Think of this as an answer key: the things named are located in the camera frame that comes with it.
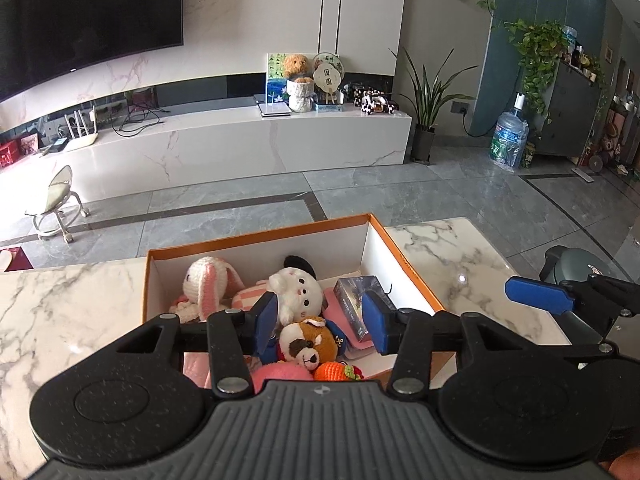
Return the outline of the crochet white pink bunny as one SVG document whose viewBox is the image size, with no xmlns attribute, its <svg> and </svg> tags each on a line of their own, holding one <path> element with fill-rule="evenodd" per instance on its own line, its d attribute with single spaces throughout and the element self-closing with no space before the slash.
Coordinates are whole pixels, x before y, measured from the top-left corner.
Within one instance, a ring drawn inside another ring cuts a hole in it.
<svg viewBox="0 0 640 480">
<path fill-rule="evenodd" d="M 171 305 L 169 312 L 178 315 L 181 323 L 205 322 L 226 298 L 243 288 L 238 272 L 226 260 L 199 258 L 186 271 L 182 295 Z"/>
</svg>

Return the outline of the orange cardboard box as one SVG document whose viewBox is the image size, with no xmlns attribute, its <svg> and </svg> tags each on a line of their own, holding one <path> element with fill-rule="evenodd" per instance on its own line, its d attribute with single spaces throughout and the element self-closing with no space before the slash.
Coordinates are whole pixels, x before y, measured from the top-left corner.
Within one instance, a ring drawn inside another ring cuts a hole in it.
<svg viewBox="0 0 640 480">
<path fill-rule="evenodd" d="M 142 320 L 168 311 L 186 269 L 199 258 L 219 257 L 253 284 L 281 269 L 284 258 L 306 259 L 320 281 L 364 274 L 378 278 L 395 307 L 430 315 L 444 306 L 372 214 L 153 249 L 146 256 Z"/>
</svg>

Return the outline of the small white rocking chair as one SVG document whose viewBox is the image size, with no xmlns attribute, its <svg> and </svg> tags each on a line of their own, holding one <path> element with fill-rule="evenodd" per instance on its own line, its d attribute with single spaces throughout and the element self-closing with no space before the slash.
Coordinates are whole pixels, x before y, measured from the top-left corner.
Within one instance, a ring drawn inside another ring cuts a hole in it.
<svg viewBox="0 0 640 480">
<path fill-rule="evenodd" d="M 63 166 L 52 177 L 38 200 L 25 210 L 26 216 L 32 219 L 32 226 L 40 240 L 61 235 L 66 244 L 73 243 L 70 227 L 79 217 L 90 216 L 90 210 L 73 189 L 73 176 L 72 167 Z M 67 219 L 64 208 L 70 200 L 76 203 L 76 208 Z"/>
</svg>

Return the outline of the pink green plush toy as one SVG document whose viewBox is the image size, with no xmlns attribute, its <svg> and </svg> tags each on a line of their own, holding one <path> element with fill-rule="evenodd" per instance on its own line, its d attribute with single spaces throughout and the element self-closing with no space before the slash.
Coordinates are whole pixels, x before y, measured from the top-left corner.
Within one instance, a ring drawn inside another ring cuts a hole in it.
<svg viewBox="0 0 640 480">
<path fill-rule="evenodd" d="M 294 362 L 275 362 L 263 365 L 252 373 L 254 391 L 260 393 L 268 380 L 285 380 L 286 382 L 313 382 L 309 370 Z"/>
</svg>

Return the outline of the cow pattern figurine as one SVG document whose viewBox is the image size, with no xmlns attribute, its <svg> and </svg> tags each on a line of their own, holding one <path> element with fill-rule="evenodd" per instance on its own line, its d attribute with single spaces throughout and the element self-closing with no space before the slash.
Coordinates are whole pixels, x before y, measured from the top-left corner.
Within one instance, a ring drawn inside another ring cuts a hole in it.
<svg viewBox="0 0 640 480">
<path fill-rule="evenodd" d="M 354 104 L 367 115 L 393 115 L 399 110 L 397 103 L 393 101 L 388 94 L 378 90 L 356 90 L 354 93 Z"/>
</svg>

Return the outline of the dark patterned card box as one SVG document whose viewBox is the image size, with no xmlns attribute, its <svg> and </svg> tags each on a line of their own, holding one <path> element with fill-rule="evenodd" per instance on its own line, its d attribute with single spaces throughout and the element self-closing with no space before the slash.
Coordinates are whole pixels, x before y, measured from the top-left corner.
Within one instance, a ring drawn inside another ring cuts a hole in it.
<svg viewBox="0 0 640 480">
<path fill-rule="evenodd" d="M 395 310 L 396 307 L 390 296 L 386 294 L 380 281 L 375 275 L 358 275 L 351 278 L 339 278 L 333 289 L 346 320 L 356 338 L 364 341 L 369 332 L 363 321 L 362 298 L 365 294 L 378 296 L 386 307 Z"/>
</svg>

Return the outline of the pink notebook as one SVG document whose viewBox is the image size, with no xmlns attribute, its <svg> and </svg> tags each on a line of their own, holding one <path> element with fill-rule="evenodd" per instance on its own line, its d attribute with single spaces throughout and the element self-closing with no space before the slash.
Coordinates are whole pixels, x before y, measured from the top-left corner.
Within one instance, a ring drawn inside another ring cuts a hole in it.
<svg viewBox="0 0 640 480">
<path fill-rule="evenodd" d="M 323 308 L 323 316 L 329 329 L 340 340 L 338 343 L 338 355 L 346 359 L 360 359 L 375 352 L 374 344 L 369 336 L 359 340 L 352 326 L 342 310 L 332 288 L 323 291 L 326 306 Z"/>
</svg>

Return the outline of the potted green plant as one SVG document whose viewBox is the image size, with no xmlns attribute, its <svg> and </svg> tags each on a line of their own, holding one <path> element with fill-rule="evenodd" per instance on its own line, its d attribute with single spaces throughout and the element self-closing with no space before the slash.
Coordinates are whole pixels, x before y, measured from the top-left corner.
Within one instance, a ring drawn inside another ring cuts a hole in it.
<svg viewBox="0 0 640 480">
<path fill-rule="evenodd" d="M 469 94 L 450 92 L 450 87 L 462 74 L 476 70 L 477 64 L 466 66 L 452 73 L 448 78 L 442 79 L 442 70 L 446 67 L 453 54 L 454 49 L 451 49 L 442 64 L 440 64 L 437 72 L 430 76 L 425 65 L 422 65 L 421 69 L 418 70 L 405 47 L 400 47 L 397 52 L 393 52 L 396 62 L 405 70 L 411 84 L 411 93 L 394 91 L 393 97 L 409 104 L 412 111 L 413 137 L 410 159 L 413 162 L 420 162 L 423 165 L 428 165 L 431 162 L 431 150 L 436 136 L 437 118 L 442 108 L 454 101 L 474 100 L 474 96 Z"/>
</svg>

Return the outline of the round paper fan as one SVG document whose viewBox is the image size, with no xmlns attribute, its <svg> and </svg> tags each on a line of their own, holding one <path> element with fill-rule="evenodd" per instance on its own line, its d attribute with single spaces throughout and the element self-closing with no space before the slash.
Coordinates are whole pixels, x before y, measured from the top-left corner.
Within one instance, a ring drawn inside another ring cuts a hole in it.
<svg viewBox="0 0 640 480">
<path fill-rule="evenodd" d="M 334 100 L 344 76 L 344 64 L 336 54 L 321 52 L 314 57 L 314 84 L 327 100 Z"/>
</svg>

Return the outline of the dark grey cabinet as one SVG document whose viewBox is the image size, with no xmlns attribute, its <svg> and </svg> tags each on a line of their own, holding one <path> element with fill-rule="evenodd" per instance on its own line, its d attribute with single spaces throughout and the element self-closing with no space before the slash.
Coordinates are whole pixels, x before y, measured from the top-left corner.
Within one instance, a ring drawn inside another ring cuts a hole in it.
<svg viewBox="0 0 640 480">
<path fill-rule="evenodd" d="M 548 119 L 534 135 L 536 153 L 579 157 L 589 136 L 600 89 L 575 67 L 560 63 L 547 107 Z"/>
</svg>

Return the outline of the blue water bottle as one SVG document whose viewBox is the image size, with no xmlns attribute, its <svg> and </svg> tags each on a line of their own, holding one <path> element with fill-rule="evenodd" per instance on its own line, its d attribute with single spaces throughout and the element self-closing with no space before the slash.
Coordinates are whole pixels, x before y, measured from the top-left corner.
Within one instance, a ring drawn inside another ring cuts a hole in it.
<svg viewBox="0 0 640 480">
<path fill-rule="evenodd" d="M 529 134 L 529 124 L 522 116 L 524 104 L 524 94 L 518 93 L 512 110 L 499 116 L 491 139 L 489 157 L 505 170 L 515 171 L 521 165 Z"/>
</svg>

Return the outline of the orange crochet fruit toy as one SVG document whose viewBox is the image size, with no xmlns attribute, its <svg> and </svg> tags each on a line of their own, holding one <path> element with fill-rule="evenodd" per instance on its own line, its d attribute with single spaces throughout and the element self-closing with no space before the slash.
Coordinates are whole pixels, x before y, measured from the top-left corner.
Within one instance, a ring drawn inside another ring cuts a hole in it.
<svg viewBox="0 0 640 480">
<path fill-rule="evenodd" d="M 314 371 L 314 380 L 318 382 L 356 382 L 363 380 L 362 371 L 343 362 L 326 362 Z"/>
</svg>

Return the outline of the brown dog pilot plush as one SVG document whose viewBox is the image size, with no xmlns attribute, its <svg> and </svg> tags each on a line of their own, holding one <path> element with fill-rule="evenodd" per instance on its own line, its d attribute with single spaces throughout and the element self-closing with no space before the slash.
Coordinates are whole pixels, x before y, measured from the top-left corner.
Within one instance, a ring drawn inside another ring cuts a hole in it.
<svg viewBox="0 0 640 480">
<path fill-rule="evenodd" d="M 312 316 L 284 326 L 258 358 L 264 365 L 293 362 L 314 372 L 322 364 L 336 362 L 348 343 L 346 334 L 334 322 Z"/>
</svg>

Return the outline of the hanging green vine plant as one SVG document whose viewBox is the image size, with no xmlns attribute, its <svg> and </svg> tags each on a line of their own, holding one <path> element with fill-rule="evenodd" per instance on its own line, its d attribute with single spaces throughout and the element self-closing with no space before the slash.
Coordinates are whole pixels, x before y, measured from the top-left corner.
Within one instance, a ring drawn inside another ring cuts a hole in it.
<svg viewBox="0 0 640 480">
<path fill-rule="evenodd" d="M 563 26 L 558 21 L 529 23 L 521 18 L 503 22 L 502 26 L 520 56 L 518 66 L 522 69 L 521 89 L 525 103 L 529 110 L 547 119 L 548 105 L 544 95 L 551 87 L 560 59 L 568 47 Z"/>
</svg>

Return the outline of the black wall television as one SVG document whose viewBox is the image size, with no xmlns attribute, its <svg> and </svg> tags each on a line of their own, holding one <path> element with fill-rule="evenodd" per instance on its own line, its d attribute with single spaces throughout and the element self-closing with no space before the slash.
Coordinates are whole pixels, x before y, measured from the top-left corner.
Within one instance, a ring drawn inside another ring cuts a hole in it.
<svg viewBox="0 0 640 480">
<path fill-rule="evenodd" d="M 1 0 L 1 96 L 182 43 L 183 0 Z"/>
</svg>

